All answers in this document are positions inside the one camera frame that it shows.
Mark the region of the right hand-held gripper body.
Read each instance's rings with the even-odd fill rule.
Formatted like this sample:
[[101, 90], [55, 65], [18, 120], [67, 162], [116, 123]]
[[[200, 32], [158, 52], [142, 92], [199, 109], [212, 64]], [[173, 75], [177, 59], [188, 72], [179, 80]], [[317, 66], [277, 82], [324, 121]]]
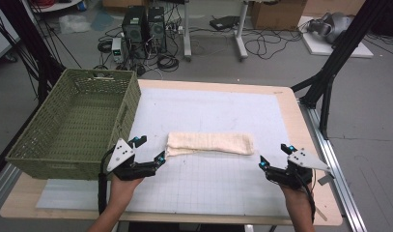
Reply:
[[326, 163], [301, 148], [291, 155], [287, 155], [287, 167], [285, 169], [270, 166], [265, 174], [269, 181], [277, 185], [300, 189], [312, 182], [314, 169], [331, 171]]

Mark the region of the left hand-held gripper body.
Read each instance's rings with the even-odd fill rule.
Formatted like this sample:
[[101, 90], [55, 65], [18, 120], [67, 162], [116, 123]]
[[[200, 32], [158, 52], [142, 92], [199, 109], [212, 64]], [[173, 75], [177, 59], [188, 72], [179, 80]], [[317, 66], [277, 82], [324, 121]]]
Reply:
[[127, 143], [128, 141], [122, 138], [117, 141], [106, 170], [112, 172], [122, 181], [154, 176], [159, 166], [155, 166], [154, 161], [136, 162], [135, 148], [131, 149]]

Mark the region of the green woven basket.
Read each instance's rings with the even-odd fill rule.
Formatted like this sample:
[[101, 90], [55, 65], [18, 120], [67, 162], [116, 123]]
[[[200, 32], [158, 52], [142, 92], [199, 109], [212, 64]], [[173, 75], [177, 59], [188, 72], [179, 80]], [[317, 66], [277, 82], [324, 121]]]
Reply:
[[141, 98], [132, 71], [65, 70], [6, 161], [36, 179], [95, 180], [130, 134]]

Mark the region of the cream towel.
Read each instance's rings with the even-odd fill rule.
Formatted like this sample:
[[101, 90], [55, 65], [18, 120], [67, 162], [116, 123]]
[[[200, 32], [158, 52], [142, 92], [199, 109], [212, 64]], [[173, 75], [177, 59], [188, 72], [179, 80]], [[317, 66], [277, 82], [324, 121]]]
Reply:
[[170, 132], [166, 152], [169, 157], [199, 152], [222, 152], [244, 156], [254, 154], [254, 139], [238, 132]]

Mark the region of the person's left hand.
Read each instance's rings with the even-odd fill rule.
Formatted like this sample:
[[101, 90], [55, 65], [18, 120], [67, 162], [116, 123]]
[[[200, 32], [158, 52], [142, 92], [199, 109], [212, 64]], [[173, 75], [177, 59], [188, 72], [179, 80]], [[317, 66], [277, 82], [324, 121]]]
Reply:
[[107, 208], [123, 212], [133, 197], [135, 189], [142, 183], [143, 178], [133, 181], [122, 181], [114, 176], [111, 181], [110, 197]]

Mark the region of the wooden table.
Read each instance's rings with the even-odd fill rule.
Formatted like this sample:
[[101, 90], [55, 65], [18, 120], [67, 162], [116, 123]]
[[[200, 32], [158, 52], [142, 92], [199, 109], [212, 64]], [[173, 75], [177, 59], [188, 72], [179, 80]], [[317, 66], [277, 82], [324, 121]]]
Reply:
[[[267, 94], [276, 97], [284, 121], [288, 142], [297, 149], [305, 149], [311, 155], [316, 155], [316, 149], [305, 124], [301, 111], [293, 91], [288, 87], [237, 85], [203, 82], [182, 82], [166, 80], [146, 80], [139, 82], [142, 91], [145, 88], [213, 91], [213, 92], [236, 92], [249, 94]], [[122, 218], [127, 221], [160, 221], [160, 222], [193, 222], [193, 223], [226, 223], [226, 224], [279, 224], [287, 225], [290, 222], [288, 212], [283, 217], [258, 217], [258, 216], [207, 216], [196, 214], [173, 214], [173, 213], [131, 213], [128, 210]]]

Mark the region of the white grid mat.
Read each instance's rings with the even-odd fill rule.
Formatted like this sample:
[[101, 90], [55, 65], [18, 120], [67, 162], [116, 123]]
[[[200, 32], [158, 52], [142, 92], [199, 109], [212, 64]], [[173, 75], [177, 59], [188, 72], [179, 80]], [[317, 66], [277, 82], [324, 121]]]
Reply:
[[136, 149], [138, 162], [152, 160], [167, 147], [173, 131], [249, 133], [250, 156], [197, 152], [170, 156], [153, 177], [135, 190], [131, 213], [173, 213], [207, 216], [283, 217], [287, 210], [281, 189], [266, 179], [261, 158], [283, 168], [280, 146], [288, 142], [278, 100], [273, 95], [145, 88], [133, 136], [147, 136]]

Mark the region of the white floor board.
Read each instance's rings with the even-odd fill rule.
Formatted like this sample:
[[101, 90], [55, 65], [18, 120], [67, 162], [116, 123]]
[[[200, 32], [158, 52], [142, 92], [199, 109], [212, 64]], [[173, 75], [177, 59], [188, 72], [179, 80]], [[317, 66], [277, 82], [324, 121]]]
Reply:
[[333, 52], [333, 44], [328, 43], [316, 32], [311, 33], [307, 31], [311, 19], [316, 18], [303, 16], [297, 25], [299, 31], [302, 33], [304, 43], [312, 55], [329, 56]]

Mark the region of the large black computer tower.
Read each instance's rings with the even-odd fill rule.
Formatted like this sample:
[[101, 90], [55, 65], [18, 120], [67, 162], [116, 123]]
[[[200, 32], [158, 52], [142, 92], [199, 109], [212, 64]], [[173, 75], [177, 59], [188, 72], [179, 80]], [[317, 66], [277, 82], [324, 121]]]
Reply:
[[146, 58], [146, 42], [150, 38], [146, 8], [128, 6], [122, 23], [126, 49], [131, 58]]

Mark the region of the black metal stand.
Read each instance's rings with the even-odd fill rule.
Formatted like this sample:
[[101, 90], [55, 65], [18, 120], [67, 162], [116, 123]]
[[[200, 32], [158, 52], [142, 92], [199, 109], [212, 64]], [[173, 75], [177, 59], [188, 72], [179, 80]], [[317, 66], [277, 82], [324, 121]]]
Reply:
[[0, 11], [10, 22], [36, 65], [23, 56], [8, 30], [0, 23], [0, 33], [16, 50], [31, 77], [38, 81], [37, 98], [42, 104], [66, 69], [49, 51], [21, 0], [0, 0]]
[[336, 44], [323, 67], [312, 77], [292, 87], [294, 92], [308, 87], [308, 91], [299, 99], [299, 102], [309, 109], [315, 109], [318, 100], [323, 99], [319, 130], [326, 140], [328, 140], [328, 116], [335, 77], [391, 2], [393, 0], [365, 0], [349, 29]]

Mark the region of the white desk leg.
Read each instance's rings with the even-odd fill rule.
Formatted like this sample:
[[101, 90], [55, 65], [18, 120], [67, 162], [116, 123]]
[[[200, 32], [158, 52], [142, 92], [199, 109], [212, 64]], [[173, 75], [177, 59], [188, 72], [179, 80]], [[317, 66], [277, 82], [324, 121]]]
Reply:
[[189, 0], [183, 0], [183, 10], [184, 10], [184, 25], [183, 25], [183, 55], [187, 62], [191, 61], [191, 42], [189, 33], [189, 13], [188, 13]]
[[236, 41], [236, 44], [239, 49], [240, 61], [243, 61], [248, 57], [248, 54], [247, 54], [247, 51], [246, 51], [246, 48], [244, 45], [244, 41], [242, 39], [243, 26], [244, 26], [244, 22], [245, 22], [246, 15], [247, 15], [247, 10], [248, 10], [248, 1], [242, 0], [240, 14], [239, 14], [238, 30], [235, 32], [235, 41]]

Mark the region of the clear plastic bag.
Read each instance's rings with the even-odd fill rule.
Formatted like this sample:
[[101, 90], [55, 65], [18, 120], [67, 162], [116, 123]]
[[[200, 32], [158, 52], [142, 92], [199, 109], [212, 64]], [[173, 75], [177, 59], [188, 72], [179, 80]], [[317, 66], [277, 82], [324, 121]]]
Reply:
[[83, 33], [91, 28], [91, 24], [83, 15], [68, 14], [59, 18], [62, 34]]

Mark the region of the cardboard box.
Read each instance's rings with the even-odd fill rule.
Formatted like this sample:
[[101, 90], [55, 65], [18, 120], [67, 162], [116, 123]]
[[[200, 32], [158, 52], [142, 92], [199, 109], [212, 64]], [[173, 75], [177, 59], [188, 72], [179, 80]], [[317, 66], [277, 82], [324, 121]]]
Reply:
[[296, 31], [307, 0], [255, 2], [251, 21], [255, 29]]

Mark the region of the flat black device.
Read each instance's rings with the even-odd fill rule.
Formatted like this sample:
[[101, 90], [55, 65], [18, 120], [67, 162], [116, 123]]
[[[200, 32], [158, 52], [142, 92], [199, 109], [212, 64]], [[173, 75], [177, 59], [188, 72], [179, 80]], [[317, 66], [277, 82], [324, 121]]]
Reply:
[[220, 18], [215, 18], [210, 21], [210, 26], [217, 31], [222, 31], [225, 29], [230, 29], [239, 24], [238, 16], [223, 16]]

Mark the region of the aluminium rail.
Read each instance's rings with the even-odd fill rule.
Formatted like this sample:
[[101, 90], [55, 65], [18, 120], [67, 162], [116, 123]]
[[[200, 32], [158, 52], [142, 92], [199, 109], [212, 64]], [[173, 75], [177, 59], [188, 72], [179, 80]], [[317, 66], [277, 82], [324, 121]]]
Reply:
[[315, 135], [316, 147], [320, 150], [323, 159], [331, 167], [332, 175], [334, 176], [334, 190], [336, 195], [339, 197], [340, 210], [344, 215], [346, 223], [349, 225], [352, 232], [368, 232], [364, 220], [353, 199], [341, 165], [336, 158], [332, 144], [329, 139], [325, 139], [323, 137], [323, 134], [319, 129], [321, 117], [316, 109], [307, 108], [300, 102], [298, 103], [298, 106], [304, 118], [308, 121], [307, 126], [310, 132]]
[[20, 170], [12, 164], [7, 164], [0, 173], [0, 201], [6, 194], [10, 185], [15, 181], [19, 175]]

